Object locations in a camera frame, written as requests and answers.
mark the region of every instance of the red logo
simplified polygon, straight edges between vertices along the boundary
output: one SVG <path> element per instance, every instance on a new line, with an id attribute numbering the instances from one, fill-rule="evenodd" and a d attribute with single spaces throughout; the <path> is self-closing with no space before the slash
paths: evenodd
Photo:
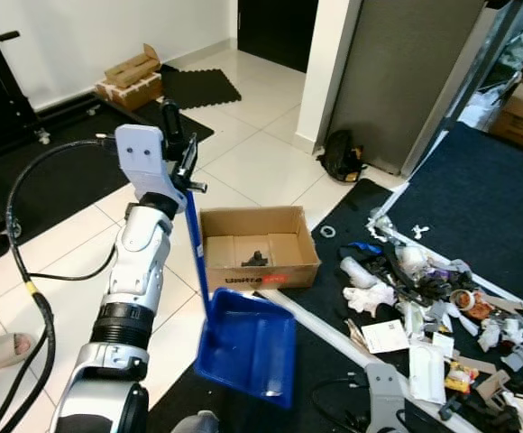
<path id="1" fill-rule="evenodd" d="M 264 284 L 283 284 L 288 281 L 288 275 L 279 273 L 276 275 L 264 275 L 263 283 Z"/>

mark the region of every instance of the sandal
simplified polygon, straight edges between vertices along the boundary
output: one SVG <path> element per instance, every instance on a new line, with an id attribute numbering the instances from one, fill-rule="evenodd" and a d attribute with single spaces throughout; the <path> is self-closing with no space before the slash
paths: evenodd
<path id="1" fill-rule="evenodd" d="M 22 354 L 15 352 L 15 336 L 24 336 L 29 340 L 29 349 Z M 32 352 L 35 340 L 29 334 L 5 334 L 0 336 L 0 368 L 20 363 Z"/>

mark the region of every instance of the refrigerator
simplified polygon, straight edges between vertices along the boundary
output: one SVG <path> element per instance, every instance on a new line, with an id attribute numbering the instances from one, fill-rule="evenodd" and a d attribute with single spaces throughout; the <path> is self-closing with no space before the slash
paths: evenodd
<path id="1" fill-rule="evenodd" d="M 366 162 L 409 176 L 482 83 L 520 7 L 362 0 L 327 134 L 351 130 Z"/>

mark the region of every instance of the white paper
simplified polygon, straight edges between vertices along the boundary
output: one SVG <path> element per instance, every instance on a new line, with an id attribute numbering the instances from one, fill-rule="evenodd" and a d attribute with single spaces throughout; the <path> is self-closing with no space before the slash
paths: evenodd
<path id="1" fill-rule="evenodd" d="M 371 354 L 409 348 L 408 338 L 399 320 L 362 327 L 362 334 Z"/>
<path id="2" fill-rule="evenodd" d="M 448 358 L 454 357 L 454 339 L 440 334 L 439 332 L 435 332 L 432 335 L 432 345 L 435 345 L 438 347 L 444 356 Z"/>

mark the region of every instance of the dark doorway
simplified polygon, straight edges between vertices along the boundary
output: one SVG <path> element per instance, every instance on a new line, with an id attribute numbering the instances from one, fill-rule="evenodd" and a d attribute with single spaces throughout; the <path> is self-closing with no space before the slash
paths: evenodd
<path id="1" fill-rule="evenodd" d="M 241 51 L 306 72 L 318 0 L 239 0 Z"/>

